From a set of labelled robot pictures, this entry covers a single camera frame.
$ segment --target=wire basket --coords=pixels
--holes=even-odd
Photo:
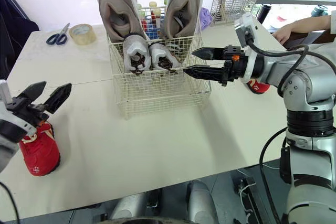
[[[125,118],[135,114],[198,106],[204,104],[211,93],[210,82],[194,79],[183,68],[205,64],[205,60],[191,55],[202,46],[199,36],[160,41],[165,44],[182,67],[169,70],[145,71],[139,75],[124,72],[123,43],[109,43],[110,60],[117,105]]]
[[[165,6],[142,7],[139,9],[141,25],[149,39],[162,38],[163,21],[165,16]],[[197,22],[195,34],[201,36],[201,26]]]
[[[230,23],[242,14],[251,12],[256,0],[213,0],[211,15],[213,23]]]

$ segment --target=gray sneaker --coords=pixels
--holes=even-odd
[[[149,52],[152,57],[152,67],[154,70],[180,68],[182,64],[161,43],[155,42],[150,45]]]
[[[98,4],[111,42],[121,42],[130,33],[146,38],[139,21],[137,0],[98,0]]]
[[[193,36],[203,0],[167,0],[163,37],[172,39]]]
[[[123,43],[124,72],[141,74],[151,67],[151,56],[148,44],[144,38],[138,34],[126,36]]]

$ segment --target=hand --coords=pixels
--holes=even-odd
[[[291,33],[291,26],[285,25],[272,35],[277,39],[277,41],[280,42],[280,44],[283,45],[289,39],[290,33]]]

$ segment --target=tape roll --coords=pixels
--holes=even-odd
[[[96,40],[95,32],[92,26],[88,24],[79,24],[71,27],[69,33],[74,42],[78,45],[87,45]]]

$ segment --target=white wire basket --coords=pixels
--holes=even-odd
[[[139,16],[141,25],[149,39],[162,38],[163,20],[165,16],[166,7],[142,7],[139,9]],[[201,36],[201,26],[197,23],[195,34]]]
[[[149,40],[148,44],[156,41],[165,44],[182,67],[138,75],[125,73],[123,43],[109,43],[116,102],[126,119],[136,114],[203,105],[210,96],[209,81],[194,79],[183,72],[184,67],[206,64],[205,60],[191,55],[202,46],[201,37]]]
[[[231,23],[242,14],[251,12],[256,0],[213,0],[211,15],[213,23]]]

